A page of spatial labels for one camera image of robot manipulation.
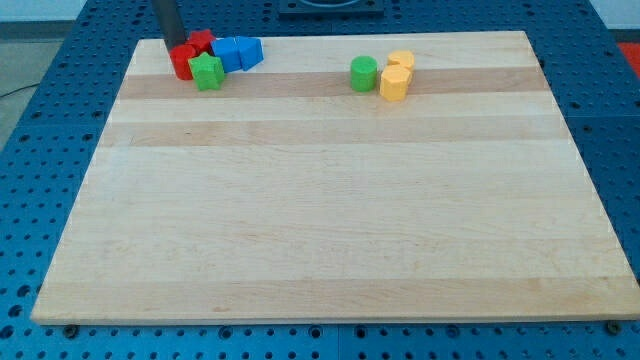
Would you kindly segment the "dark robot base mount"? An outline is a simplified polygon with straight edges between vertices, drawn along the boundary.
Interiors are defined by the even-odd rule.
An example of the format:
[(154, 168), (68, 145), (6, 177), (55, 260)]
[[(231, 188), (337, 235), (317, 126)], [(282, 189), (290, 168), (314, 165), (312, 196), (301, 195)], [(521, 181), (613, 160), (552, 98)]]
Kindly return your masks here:
[(281, 17), (383, 15), (383, 0), (278, 0)]

